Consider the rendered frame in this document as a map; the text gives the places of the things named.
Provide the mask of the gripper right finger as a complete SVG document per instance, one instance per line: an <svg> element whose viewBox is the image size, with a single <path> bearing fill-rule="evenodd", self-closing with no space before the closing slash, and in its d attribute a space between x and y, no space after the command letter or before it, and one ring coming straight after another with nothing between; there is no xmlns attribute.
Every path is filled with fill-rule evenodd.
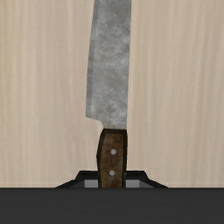
<svg viewBox="0 0 224 224"><path fill-rule="evenodd" d="M165 185L149 179L145 171L126 171L125 186L127 188L165 188Z"/></svg>

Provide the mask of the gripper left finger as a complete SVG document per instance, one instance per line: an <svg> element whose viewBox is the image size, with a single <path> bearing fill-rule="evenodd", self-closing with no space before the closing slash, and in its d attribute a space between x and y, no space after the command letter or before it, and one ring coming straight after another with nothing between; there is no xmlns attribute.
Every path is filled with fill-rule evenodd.
<svg viewBox="0 0 224 224"><path fill-rule="evenodd" d="M58 188L97 188L98 171L79 171L75 179L72 179Z"/></svg>

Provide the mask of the grey knife with brown handle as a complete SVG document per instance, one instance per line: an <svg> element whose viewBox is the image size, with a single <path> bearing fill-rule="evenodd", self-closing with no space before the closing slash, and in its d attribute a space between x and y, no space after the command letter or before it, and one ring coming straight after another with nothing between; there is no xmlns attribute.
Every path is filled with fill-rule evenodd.
<svg viewBox="0 0 224 224"><path fill-rule="evenodd" d="M96 154L100 188L125 187L131 4L94 0L86 117L102 124Z"/></svg>

